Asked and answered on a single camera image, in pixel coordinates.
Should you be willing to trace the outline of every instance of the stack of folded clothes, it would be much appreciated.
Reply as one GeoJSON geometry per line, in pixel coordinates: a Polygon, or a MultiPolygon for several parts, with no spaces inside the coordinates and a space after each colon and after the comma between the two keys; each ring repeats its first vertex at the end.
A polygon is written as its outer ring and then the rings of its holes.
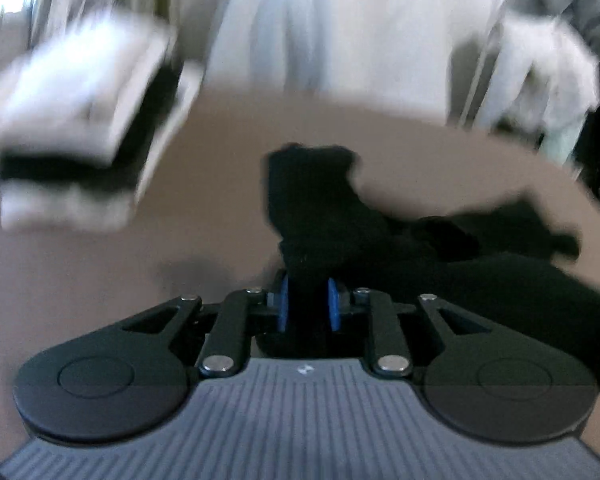
{"type": "Polygon", "coordinates": [[[125,226],[202,81],[174,68],[174,30],[99,13],[0,75],[0,212],[5,229],[125,226]]]}

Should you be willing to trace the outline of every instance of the ribbed surface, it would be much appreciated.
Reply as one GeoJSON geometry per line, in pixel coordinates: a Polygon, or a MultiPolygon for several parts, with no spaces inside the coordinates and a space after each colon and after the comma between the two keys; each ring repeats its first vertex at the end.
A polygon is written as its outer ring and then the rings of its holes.
{"type": "Polygon", "coordinates": [[[594,480],[600,460],[575,438],[529,448],[475,442],[429,415],[407,383],[376,380],[357,360],[252,359],[237,377],[200,384],[151,434],[94,449],[34,439],[0,472],[10,480],[594,480]]]}

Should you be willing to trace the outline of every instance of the folded white cloth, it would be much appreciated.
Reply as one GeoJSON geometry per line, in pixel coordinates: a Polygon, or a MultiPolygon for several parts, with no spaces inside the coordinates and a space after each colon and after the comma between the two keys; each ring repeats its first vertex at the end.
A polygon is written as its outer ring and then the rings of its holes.
{"type": "Polygon", "coordinates": [[[544,133],[541,150],[563,164],[589,110],[600,104],[598,58],[565,22],[508,12],[500,23],[500,53],[474,126],[506,119],[515,130],[544,133]]]}
{"type": "Polygon", "coordinates": [[[185,63],[176,102],[154,135],[135,190],[96,193],[78,184],[52,186],[27,180],[8,180],[0,184],[2,227],[19,230],[51,225],[107,232],[127,225],[151,183],[162,154],[187,120],[200,90],[202,75],[202,67],[193,62],[185,63]]]}
{"type": "Polygon", "coordinates": [[[110,164],[175,40],[159,20],[101,11],[18,58],[0,74],[0,149],[110,164]]]}
{"type": "Polygon", "coordinates": [[[228,0],[218,22],[209,82],[446,120],[445,0],[228,0]]]}

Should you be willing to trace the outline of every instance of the brown table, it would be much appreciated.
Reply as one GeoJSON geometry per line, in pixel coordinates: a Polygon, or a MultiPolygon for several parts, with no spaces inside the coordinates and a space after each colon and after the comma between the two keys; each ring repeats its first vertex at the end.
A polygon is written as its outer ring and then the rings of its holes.
{"type": "MultiPolygon", "coordinates": [[[[27,358],[184,292],[218,301],[262,282],[278,241],[264,214],[262,156],[291,140],[358,152],[362,196],[403,214],[489,208],[529,190],[551,224],[582,232],[568,271],[600,288],[600,208],[523,148],[296,96],[207,89],[127,229],[0,228],[0,461],[26,439],[10,387],[27,358]]],[[[600,402],[586,441],[600,453],[600,402]]]]}

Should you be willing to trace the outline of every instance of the white logo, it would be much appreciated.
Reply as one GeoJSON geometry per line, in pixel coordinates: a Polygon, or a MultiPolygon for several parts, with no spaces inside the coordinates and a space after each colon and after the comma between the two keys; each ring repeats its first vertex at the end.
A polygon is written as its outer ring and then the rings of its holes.
{"type": "Polygon", "coordinates": [[[305,377],[309,374],[315,372],[315,368],[311,365],[302,365],[298,367],[298,373],[304,375],[305,377]]]}

